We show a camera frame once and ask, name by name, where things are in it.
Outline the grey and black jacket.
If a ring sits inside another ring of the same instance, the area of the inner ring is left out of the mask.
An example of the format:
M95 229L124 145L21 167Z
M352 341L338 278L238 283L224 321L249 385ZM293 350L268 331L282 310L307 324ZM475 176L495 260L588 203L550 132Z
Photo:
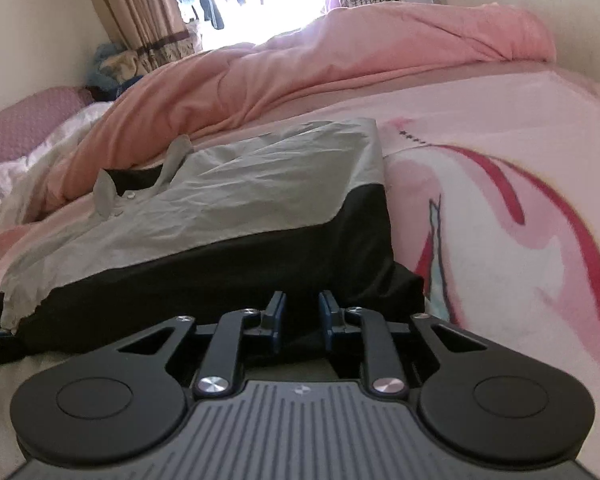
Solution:
M178 138L158 167L102 171L85 217L6 266L0 334L25 354L85 352L274 292L400 321L423 288L392 249L376 122L308 122L204 150Z

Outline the blue clothes pile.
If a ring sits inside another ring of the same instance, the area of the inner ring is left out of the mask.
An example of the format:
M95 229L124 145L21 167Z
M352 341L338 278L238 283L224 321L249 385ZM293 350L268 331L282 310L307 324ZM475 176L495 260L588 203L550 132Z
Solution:
M147 74L134 50L124 50L121 44L101 44L93 56L85 88L96 102L110 102Z

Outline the pink cartoon bed sheet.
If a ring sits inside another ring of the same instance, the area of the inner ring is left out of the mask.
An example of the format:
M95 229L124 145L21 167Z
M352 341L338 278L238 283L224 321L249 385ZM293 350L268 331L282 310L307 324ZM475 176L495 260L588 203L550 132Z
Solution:
M600 84L529 61L325 84L190 130L210 148L317 119L371 117L393 251L427 309L573 374L596 404L600 476Z

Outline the white floral blanket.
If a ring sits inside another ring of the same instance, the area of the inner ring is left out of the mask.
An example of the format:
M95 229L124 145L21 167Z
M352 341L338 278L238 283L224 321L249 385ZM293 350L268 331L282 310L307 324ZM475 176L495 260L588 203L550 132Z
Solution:
M32 222L42 208L45 178L90 132L112 102L91 104L57 127L33 152L0 163L0 234Z

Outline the salmon pink duvet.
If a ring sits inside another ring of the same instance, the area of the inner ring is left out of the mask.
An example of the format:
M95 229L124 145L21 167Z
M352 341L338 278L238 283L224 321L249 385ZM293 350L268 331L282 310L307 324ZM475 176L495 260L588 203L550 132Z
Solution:
M298 32L195 54L143 77L54 163L42 209L55 211L91 192L99 170L150 162L181 134L199 139L237 129L304 96L445 67L555 58L552 33L514 6L338 8Z

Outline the purple dotted pillow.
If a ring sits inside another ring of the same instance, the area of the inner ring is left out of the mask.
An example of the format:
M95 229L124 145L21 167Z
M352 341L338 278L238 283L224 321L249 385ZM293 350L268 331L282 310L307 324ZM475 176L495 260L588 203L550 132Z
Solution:
M58 126L94 102L79 87L54 87L0 111L0 163L31 153Z

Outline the striped beige left curtain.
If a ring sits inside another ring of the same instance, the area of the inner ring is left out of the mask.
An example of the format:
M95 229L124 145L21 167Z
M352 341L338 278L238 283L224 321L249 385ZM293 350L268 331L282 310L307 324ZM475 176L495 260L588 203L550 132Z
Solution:
M145 70L200 51L196 32L185 24L178 0L91 0L109 39L135 52Z

